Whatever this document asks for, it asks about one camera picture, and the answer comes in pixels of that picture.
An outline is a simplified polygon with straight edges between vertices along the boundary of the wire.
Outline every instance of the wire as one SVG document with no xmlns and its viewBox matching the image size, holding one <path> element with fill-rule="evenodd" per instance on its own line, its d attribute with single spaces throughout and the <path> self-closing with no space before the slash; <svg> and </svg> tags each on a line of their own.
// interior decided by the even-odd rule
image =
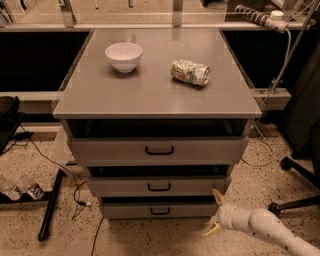
<svg viewBox="0 0 320 256">
<path fill-rule="evenodd" d="M 101 220 L 100 220 L 99 226 L 98 226 L 98 228 L 97 228 L 96 235 L 95 235 L 94 240 L 93 240 L 91 256 L 93 256 L 94 247 L 95 247 L 96 241 L 97 241 L 97 236 L 98 236 L 98 233 L 99 233 L 99 230 L 100 230 L 100 227 L 101 227 L 101 224 L 102 224 L 102 221 L 103 221 L 103 220 L 104 220 L 104 218 L 102 217 Z"/>
<path fill-rule="evenodd" d="M 301 10 L 300 12 L 296 12 L 295 14 L 292 15 L 291 19 L 294 19 L 294 17 L 298 17 L 300 14 L 304 13 L 307 9 L 309 9 L 311 7 L 311 5 L 313 4 L 314 0 L 312 0 L 308 5 L 306 5 L 305 3 L 303 3 L 304 5 L 306 5 L 306 7 Z"/>
<path fill-rule="evenodd" d="M 265 101 L 270 97 L 271 94 L 274 93 L 274 90 L 276 89 L 276 87 L 278 86 L 280 79 L 285 71 L 285 69 L 287 68 L 288 62 L 289 62 L 289 54 L 290 54 L 290 47 L 291 47 L 291 32 L 289 29 L 286 28 L 286 32 L 288 34 L 288 44 L 287 44 L 287 50 L 286 50 L 286 55 L 284 58 L 284 63 L 282 65 L 282 68 L 277 76 L 277 78 L 272 82 L 272 86 L 270 86 L 270 88 L 268 89 L 268 94 L 267 96 L 262 100 L 262 103 L 265 103 Z"/>
<path fill-rule="evenodd" d="M 7 153 L 14 145 L 16 145 L 17 140 L 15 140 L 8 149 L 2 151 L 2 153 L 0 154 L 0 156 L 4 155 L 5 153 Z"/>
<path fill-rule="evenodd" d="M 262 135 L 262 132 L 260 131 L 260 129 L 259 129 L 259 127 L 257 126 L 256 122 L 254 122 L 253 125 L 254 125 L 254 127 L 256 128 L 257 132 L 258 132 L 259 135 L 260 135 L 260 138 L 261 138 L 261 139 L 260 139 L 259 141 L 260 141 L 261 143 L 267 145 L 268 148 L 271 150 L 271 152 L 272 152 L 272 158 L 271 158 L 271 160 L 270 160 L 269 162 L 267 162 L 267 163 L 265 163 L 265 164 L 260 164 L 260 165 L 251 164 L 250 162 L 248 162 L 247 160 L 245 160 L 243 157 L 241 158 L 241 160 L 242 160 L 244 163 L 246 163 L 247 165 L 250 165 L 250 166 L 253 166 L 253 167 L 265 167 L 265 166 L 270 165 L 270 164 L 274 161 L 274 155 L 275 155 L 275 153 L 274 153 L 273 148 L 270 146 L 270 144 L 264 140 L 265 137 Z"/>
<path fill-rule="evenodd" d="M 72 176 L 72 178 L 73 178 L 73 180 L 74 180 L 74 182 L 75 182 L 75 185 L 77 186 L 76 189 L 75 189 L 74 192 L 73 192 L 73 199 L 74 199 L 74 201 L 77 203 L 76 211 L 78 210 L 78 205 L 84 206 L 84 207 L 80 210 L 80 212 L 78 212 L 77 214 L 76 214 L 76 211 L 74 212 L 74 214 L 73 214 L 73 216 L 72 216 L 72 219 L 74 219 L 74 218 L 77 217 L 77 216 L 84 210 L 84 208 L 86 208 L 86 206 L 87 206 L 87 203 L 86 203 L 86 202 L 79 201 L 79 199 L 80 199 L 80 191 L 79 191 L 79 188 L 80 188 L 84 183 L 86 183 L 86 181 L 82 182 L 81 184 L 78 184 L 78 181 L 77 181 L 76 177 L 74 176 L 74 174 L 73 174 L 70 170 L 68 170 L 68 169 L 67 169 L 66 167 L 64 167 L 63 165 L 61 165 L 61 164 L 59 164 L 59 163 L 51 160 L 49 157 L 47 157 L 47 156 L 45 156 L 44 154 L 42 154 L 42 152 L 40 151 L 40 149 L 38 148 L 38 146 L 34 143 L 34 141 L 31 139 L 31 137 L 29 138 L 29 140 L 30 140 L 31 143 L 35 146 L 35 148 L 37 149 L 37 151 L 40 153 L 40 155 L 41 155 L 42 157 L 44 157 L 45 159 L 47 159 L 47 160 L 50 161 L 51 163 L 60 166 L 61 168 L 63 168 L 64 170 L 66 170 L 68 173 L 71 174 L 71 176 Z M 79 194 L 78 194 L 78 200 L 76 199 L 76 196 L 75 196 L 77 191 L 79 192 Z"/>
<path fill-rule="evenodd" d="M 87 207 L 87 204 L 85 203 L 85 202 L 82 202 L 82 201 L 79 201 L 80 200 L 80 191 L 79 191 L 79 189 L 80 189 L 80 187 L 84 184 L 84 183 L 86 183 L 87 181 L 84 181 L 84 182 L 82 182 L 81 184 L 79 184 L 77 187 L 76 187 L 76 189 L 74 190 L 74 192 L 73 192 L 73 199 L 74 199 L 74 201 L 77 203 L 76 204 L 76 209 L 75 209 L 75 211 L 74 211 L 74 213 L 73 213 L 73 215 L 72 215 L 72 218 L 71 218 L 71 220 L 74 220 L 77 216 L 79 216 L 79 214 Z M 82 207 L 82 209 L 80 209 L 79 211 L 78 211 L 78 206 L 79 205 L 81 205 L 81 206 L 83 206 Z"/>
<path fill-rule="evenodd" d="M 45 159 L 47 159 L 47 160 L 50 161 L 51 163 L 58 165 L 59 167 L 61 167 L 62 169 L 64 169 L 64 170 L 67 171 L 68 173 L 70 173 L 70 175 L 72 176 L 72 178 L 73 178 L 76 186 L 79 185 L 76 177 L 74 176 L 74 174 L 73 174 L 70 170 L 68 170 L 68 169 L 67 169 L 66 167 L 64 167 L 63 165 L 61 165 L 61 164 L 59 164 L 59 163 L 51 160 L 49 157 L 47 157 L 47 156 L 45 156 L 44 154 L 42 154 L 42 152 L 40 151 L 40 149 L 38 148 L 38 146 L 34 143 L 34 141 L 33 141 L 31 138 L 29 138 L 29 139 L 30 139 L 31 143 L 35 146 L 35 148 L 37 149 L 37 151 L 40 153 L 40 155 L 41 155 L 42 157 L 44 157 Z"/>
</svg>

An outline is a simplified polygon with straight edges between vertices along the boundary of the black cable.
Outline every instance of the black cable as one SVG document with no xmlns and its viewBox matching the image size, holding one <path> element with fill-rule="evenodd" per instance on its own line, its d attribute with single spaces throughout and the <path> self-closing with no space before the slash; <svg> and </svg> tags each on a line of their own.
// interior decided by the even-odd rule
<svg viewBox="0 0 320 256">
<path fill-rule="evenodd" d="M 78 205 L 81 205 L 81 206 L 86 206 L 87 205 L 87 203 L 86 202 L 82 202 L 82 201 L 79 201 L 80 200 L 80 187 L 84 184 L 84 183 L 86 183 L 87 181 L 84 181 L 84 182 L 82 182 L 81 184 L 79 184 L 77 187 L 76 187 L 76 189 L 74 190 L 74 192 L 73 192 L 73 199 L 74 199 L 74 201 L 78 204 Z"/>
<path fill-rule="evenodd" d="M 72 217 L 71 217 L 71 220 L 74 220 L 77 216 L 79 216 L 79 214 L 84 210 L 84 208 L 87 207 L 87 203 L 79 201 L 79 200 L 80 200 L 80 190 L 79 190 L 79 188 L 80 188 L 84 183 L 86 183 L 86 181 L 84 181 L 84 182 L 82 182 L 81 184 L 79 184 L 79 185 L 76 187 L 76 189 L 74 190 L 74 192 L 73 192 L 73 199 L 74 199 L 74 201 L 75 201 L 77 204 L 76 204 L 76 209 L 74 210 L 74 213 L 73 213 L 73 215 L 72 215 Z M 83 206 L 83 208 L 82 208 L 79 212 L 77 212 L 77 211 L 78 211 L 78 205 Z"/>
<path fill-rule="evenodd" d="M 97 236 L 98 236 L 98 233 L 99 233 L 99 230 L 100 230 L 100 227 L 101 227 L 101 224 L 102 224 L 103 219 L 104 219 L 104 218 L 102 217 L 101 220 L 100 220 L 99 226 L 98 226 L 98 228 L 97 228 L 96 236 L 94 237 L 94 240 L 93 240 L 91 256 L 93 256 L 94 247 L 95 247 L 95 245 L 96 245 Z"/>
<path fill-rule="evenodd" d="M 72 178 L 73 178 L 73 180 L 74 180 L 74 182 L 75 182 L 75 184 L 76 184 L 76 186 L 77 186 L 76 189 L 74 190 L 74 193 L 73 193 L 73 199 L 74 199 L 74 201 L 77 203 L 77 206 L 78 206 L 78 205 L 81 205 L 81 206 L 84 206 L 84 208 L 85 208 L 85 207 L 87 206 L 87 203 L 86 203 L 86 202 L 79 201 L 79 199 L 80 199 L 80 191 L 79 191 L 79 188 L 80 188 L 86 181 L 82 182 L 81 184 L 78 184 L 78 181 L 77 181 L 76 177 L 74 176 L 74 174 L 73 174 L 70 170 L 68 170 L 68 169 L 67 169 L 66 167 L 64 167 L 63 165 L 61 165 L 61 164 L 59 164 L 59 163 L 51 160 L 49 157 L 43 155 L 42 152 L 40 151 L 40 149 L 38 148 L 38 146 L 37 146 L 37 145 L 34 143 L 34 141 L 31 139 L 31 137 L 29 138 L 29 140 L 30 140 L 31 143 L 35 146 L 35 148 L 37 149 L 37 151 L 39 152 L 39 154 L 40 154 L 42 157 L 44 157 L 45 159 L 47 159 L 47 160 L 50 161 L 51 163 L 60 166 L 61 168 L 63 168 L 64 170 L 66 170 L 68 173 L 71 174 L 71 176 L 72 176 Z M 79 191 L 78 200 L 77 200 L 76 197 L 75 197 L 75 194 L 76 194 L 77 191 Z M 72 219 L 74 219 L 76 216 L 78 216 L 78 215 L 80 214 L 80 212 L 76 214 L 76 211 L 75 211 L 75 213 L 73 214 Z"/>
<path fill-rule="evenodd" d="M 0 156 L 4 155 L 5 153 L 7 153 L 14 145 L 16 145 L 17 140 L 15 140 L 8 149 L 2 151 L 2 153 L 0 154 Z"/>
<path fill-rule="evenodd" d="M 34 143 L 34 141 L 33 141 L 31 138 L 29 138 L 29 139 L 30 139 L 31 143 L 35 146 L 35 148 L 38 150 L 39 154 L 40 154 L 42 157 L 44 157 L 45 159 L 47 159 L 47 160 L 50 161 L 51 163 L 58 165 L 59 167 L 61 167 L 62 169 L 64 169 L 64 170 L 67 171 L 68 173 L 70 173 L 71 176 L 72 176 L 72 178 L 73 178 L 73 180 L 74 180 L 74 182 L 76 183 L 76 186 L 79 186 L 76 177 L 74 176 L 74 174 L 73 174 L 70 170 L 68 170 L 68 169 L 67 169 L 66 167 L 64 167 L 63 165 L 61 165 L 61 164 L 59 164 L 59 163 L 51 160 L 49 157 L 43 155 L 42 152 L 40 151 L 40 149 L 38 148 L 38 146 Z"/>
</svg>

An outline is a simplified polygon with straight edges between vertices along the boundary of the aluminum can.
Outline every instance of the aluminum can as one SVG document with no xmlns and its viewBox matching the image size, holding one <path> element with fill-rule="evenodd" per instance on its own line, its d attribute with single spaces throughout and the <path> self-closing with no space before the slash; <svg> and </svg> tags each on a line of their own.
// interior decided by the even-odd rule
<svg viewBox="0 0 320 256">
<path fill-rule="evenodd" d="M 189 60 L 175 60 L 171 67 L 171 75 L 175 79 L 199 86 L 205 86 L 208 83 L 209 72 L 208 66 Z"/>
</svg>

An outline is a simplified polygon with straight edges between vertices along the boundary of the cabinet top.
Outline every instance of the cabinet top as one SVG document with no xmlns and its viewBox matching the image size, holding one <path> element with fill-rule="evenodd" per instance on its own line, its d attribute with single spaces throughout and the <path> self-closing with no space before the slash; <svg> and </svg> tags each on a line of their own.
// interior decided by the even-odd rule
<svg viewBox="0 0 320 256">
<path fill-rule="evenodd" d="M 108 46 L 139 44 L 142 58 L 131 73 L 115 70 Z M 174 60 L 210 67 L 206 86 L 177 81 Z M 229 48 L 217 29 L 96 29 L 67 82 L 53 115 L 95 118 L 255 118 L 261 115 Z"/>
</svg>

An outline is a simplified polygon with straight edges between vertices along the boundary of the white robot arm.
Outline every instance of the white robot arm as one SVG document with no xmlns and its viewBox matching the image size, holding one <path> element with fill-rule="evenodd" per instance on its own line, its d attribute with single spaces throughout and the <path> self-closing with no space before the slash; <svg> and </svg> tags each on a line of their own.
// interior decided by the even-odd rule
<svg viewBox="0 0 320 256">
<path fill-rule="evenodd" d="M 320 250 L 293 234 L 273 213 L 265 209 L 244 209 L 226 202 L 221 193 L 213 189 L 220 206 L 213 225 L 205 235 L 224 229 L 237 230 L 254 238 L 277 244 L 293 256 L 320 256 Z"/>
</svg>

